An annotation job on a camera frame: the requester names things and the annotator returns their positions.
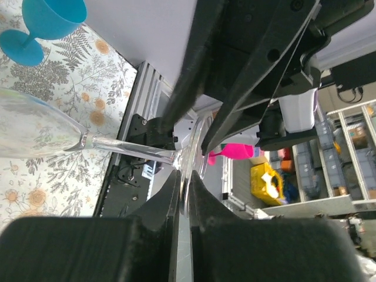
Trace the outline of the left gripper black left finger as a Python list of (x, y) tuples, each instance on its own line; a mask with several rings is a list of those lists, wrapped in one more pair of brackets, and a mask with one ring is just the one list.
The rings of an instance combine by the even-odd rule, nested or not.
[(2, 281), (175, 281), (181, 174), (124, 218), (23, 217), (1, 234)]

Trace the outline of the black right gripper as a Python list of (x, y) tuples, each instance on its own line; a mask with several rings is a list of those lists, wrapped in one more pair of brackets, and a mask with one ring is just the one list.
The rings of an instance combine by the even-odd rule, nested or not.
[(318, 87), (316, 53), (373, 8), (373, 1), (197, 1), (160, 130), (170, 130), (194, 106), (205, 81), (204, 94), (223, 104), (203, 154), (257, 126), (272, 97)]

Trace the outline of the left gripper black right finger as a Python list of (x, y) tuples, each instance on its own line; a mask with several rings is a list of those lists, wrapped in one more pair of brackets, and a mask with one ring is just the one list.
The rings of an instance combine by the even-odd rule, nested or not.
[(246, 220), (189, 188), (194, 281), (366, 281), (348, 234), (330, 219)]

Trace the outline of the clear wine glass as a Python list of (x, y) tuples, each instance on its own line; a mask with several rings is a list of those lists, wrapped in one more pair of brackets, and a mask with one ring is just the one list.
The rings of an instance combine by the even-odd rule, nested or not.
[(199, 148), (207, 117), (197, 119), (186, 147), (166, 150), (91, 133), (50, 104), (22, 92), (1, 88), (1, 157), (40, 158), (85, 149), (100, 149), (173, 166), (182, 174), (180, 211), (188, 215), (189, 183), (193, 172), (202, 175), (207, 157)]

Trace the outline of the blue plastic wine glass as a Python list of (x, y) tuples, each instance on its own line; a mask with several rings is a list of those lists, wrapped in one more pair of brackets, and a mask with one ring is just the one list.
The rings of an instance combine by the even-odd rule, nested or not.
[(72, 33), (87, 18), (83, 0), (24, 0), (23, 21), (29, 31), (8, 29), (1, 33), (1, 50), (14, 62), (36, 66), (43, 61), (43, 49), (36, 41), (58, 40)]

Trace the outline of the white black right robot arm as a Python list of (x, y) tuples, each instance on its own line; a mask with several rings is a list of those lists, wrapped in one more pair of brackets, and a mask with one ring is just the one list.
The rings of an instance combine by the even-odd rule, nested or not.
[(168, 150), (194, 132), (207, 154), (222, 143), (279, 150), (317, 137), (316, 54), (373, 1), (198, 1), (179, 78), (163, 113), (129, 139)]

